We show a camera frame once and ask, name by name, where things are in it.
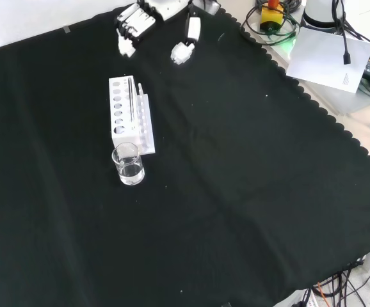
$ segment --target wire bundle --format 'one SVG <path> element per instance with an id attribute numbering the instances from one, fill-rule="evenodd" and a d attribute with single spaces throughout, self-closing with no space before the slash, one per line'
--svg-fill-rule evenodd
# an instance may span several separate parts
<path id="1" fill-rule="evenodd" d="M 339 5 L 339 2 L 341 3 L 342 8 L 342 18 L 341 20 L 337 18 L 337 6 Z M 343 62 L 345 65 L 350 64 L 350 53 L 347 48 L 347 39 L 346 39 L 346 33 L 344 32 L 344 25 L 346 23 L 346 12 L 344 11 L 344 3 L 343 0 L 332 0 L 332 17 L 335 24 L 336 31 L 338 33 L 341 32 L 343 35 L 343 41 L 344 41 L 344 54 L 343 54 Z"/>
<path id="2" fill-rule="evenodd" d="M 350 25 L 350 23 L 347 20 L 344 21 L 344 30 L 359 40 L 365 40 L 367 42 L 370 42 L 370 39 L 354 30 L 354 28 Z"/>
<path id="3" fill-rule="evenodd" d="M 256 4 L 255 6 L 248 12 L 248 14 L 246 15 L 246 18 L 245 18 L 245 21 L 242 23 L 241 27 L 240 27 L 240 31 L 242 33 L 242 36 L 243 38 L 246 38 L 245 35 L 243 35 L 243 26 L 244 25 L 247 25 L 248 28 L 258 34 L 258 35 L 266 35 L 266 36 L 269 36 L 269 35 L 276 35 L 276 36 L 285 36 L 283 39 L 281 40 L 278 40 L 276 42 L 270 42 L 270 43 L 259 43 L 259 42 L 255 42 L 256 45 L 260 45 L 260 46 L 274 46 L 274 45 L 278 45 L 294 36 L 296 36 L 296 29 L 298 27 L 300 27 L 299 23 L 297 21 L 295 21 L 295 19 L 291 16 L 291 13 L 292 12 L 295 12 L 301 5 L 302 3 L 302 0 L 286 0 L 284 2 L 280 2 L 279 4 L 282 6 L 283 8 L 283 11 L 281 10 L 278 10 L 276 8 L 270 8 L 269 6 L 266 5 L 266 3 L 268 3 L 269 1 L 264 1 L 264 0 L 256 0 Z M 278 30 L 276 31 L 268 31 L 266 33 L 263 33 L 263 32 L 259 32 L 259 31 L 256 31 L 254 30 L 251 25 L 249 25 L 249 22 L 248 22 L 248 19 L 252 16 L 253 13 L 255 13 L 257 10 L 262 10 L 262 8 L 267 8 L 269 10 L 273 10 L 273 11 L 277 11 L 279 13 L 281 13 L 284 17 L 283 19 L 283 23 L 281 25 L 281 27 L 283 27 L 283 25 L 285 24 L 286 21 L 288 21 L 288 23 L 290 23 L 293 27 L 292 31 L 288 32 L 288 33 L 279 33 Z"/>
<path id="4" fill-rule="evenodd" d="M 362 264 L 362 261 L 357 261 L 355 264 L 356 265 L 357 264 Z M 354 285 L 350 281 L 350 274 L 351 274 L 351 271 L 353 270 L 354 267 L 355 266 L 352 265 L 347 271 L 338 272 L 338 273 L 334 274 L 331 277 L 331 279 L 327 280 L 326 282 L 324 282 L 322 284 L 318 283 L 317 286 L 313 286 L 312 287 L 313 293 L 316 294 L 317 296 L 322 297 L 325 300 L 327 306 L 329 306 L 329 303 L 327 302 L 326 298 L 331 297 L 333 299 L 333 307 L 341 307 L 342 302 L 344 303 L 344 307 L 347 307 L 347 297 L 349 295 L 353 294 L 353 293 L 356 293 L 358 299 L 363 304 L 363 307 L 366 307 L 366 304 L 363 301 L 363 299 L 361 298 L 358 291 L 367 284 L 367 282 L 370 280 L 370 275 L 360 287 L 355 288 Z M 334 281 L 335 280 L 338 281 L 337 288 L 334 287 Z M 331 293 L 324 293 L 322 291 L 321 287 L 329 284 L 330 282 L 332 283 L 332 288 L 333 288 L 332 292 Z M 348 285 L 350 285 L 350 287 L 353 289 L 353 291 L 351 291 L 349 294 L 347 293 Z M 336 304 L 335 303 L 335 296 L 337 294 L 339 294 L 339 300 Z"/>

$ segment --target black cloth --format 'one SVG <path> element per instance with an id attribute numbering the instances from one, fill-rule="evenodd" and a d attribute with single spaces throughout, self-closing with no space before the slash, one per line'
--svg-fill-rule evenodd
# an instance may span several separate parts
<path id="1" fill-rule="evenodd" d="M 370 251 L 370 157 L 225 11 L 118 54 L 116 12 L 0 48 L 0 306 L 273 306 Z M 108 78 L 149 94 L 123 185 Z"/>

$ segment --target white paper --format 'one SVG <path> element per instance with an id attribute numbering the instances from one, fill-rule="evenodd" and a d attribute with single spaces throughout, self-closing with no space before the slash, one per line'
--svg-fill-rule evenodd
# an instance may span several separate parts
<path id="1" fill-rule="evenodd" d="M 355 93 L 370 57 L 370 43 L 347 37 L 351 64 L 343 63 L 343 36 L 301 28 L 286 74 Z"/>

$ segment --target scalloped edge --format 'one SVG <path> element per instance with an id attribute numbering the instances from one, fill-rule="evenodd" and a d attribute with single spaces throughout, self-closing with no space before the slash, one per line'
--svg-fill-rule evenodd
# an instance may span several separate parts
<path id="1" fill-rule="evenodd" d="M 237 19 L 233 17 L 230 13 L 226 12 L 226 9 L 221 7 L 218 10 L 218 13 L 219 12 L 222 12 L 224 16 L 229 17 L 230 20 L 235 22 L 238 28 L 241 29 L 242 24 L 239 21 L 237 21 Z M 252 43 L 255 43 L 257 41 L 254 37 L 252 37 L 251 33 L 248 32 L 245 28 L 242 28 L 241 31 L 242 35 L 245 36 L 247 40 L 251 41 Z M 370 161 L 369 150 L 366 147 L 361 146 L 361 142 L 357 138 L 354 138 L 353 134 L 350 131 L 346 130 L 343 124 L 337 122 L 336 117 L 328 114 L 328 110 L 326 110 L 324 107 L 321 107 L 321 104 L 312 98 L 312 93 L 307 93 L 305 91 L 305 88 L 300 85 L 300 81 L 298 79 L 287 76 L 286 69 L 284 67 L 281 67 L 278 64 L 278 62 L 273 59 L 273 56 L 268 52 L 266 48 L 264 48 L 264 46 L 261 46 L 261 51 L 265 53 L 266 57 L 271 61 L 271 63 L 276 66 L 278 72 L 282 73 L 285 80 L 291 82 L 293 86 L 298 88 L 299 95 L 302 96 L 304 99 L 308 100 L 310 102 L 310 105 L 314 108 L 316 112 L 323 113 L 323 115 L 328 117 L 329 121 L 331 121 L 331 124 L 335 125 L 340 131 L 342 131 L 341 133 L 344 133 L 346 135 L 346 138 L 348 138 L 354 145 L 357 145 L 360 153 L 364 155 L 367 160 Z"/>

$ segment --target water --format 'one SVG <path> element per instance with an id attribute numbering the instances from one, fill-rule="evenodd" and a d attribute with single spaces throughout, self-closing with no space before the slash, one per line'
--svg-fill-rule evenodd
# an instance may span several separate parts
<path id="1" fill-rule="evenodd" d="M 135 163 L 132 165 L 124 166 L 119 172 L 119 174 L 123 184 L 135 185 L 139 184 L 143 180 L 145 176 L 145 171 L 142 166 L 142 163 L 141 164 Z"/>

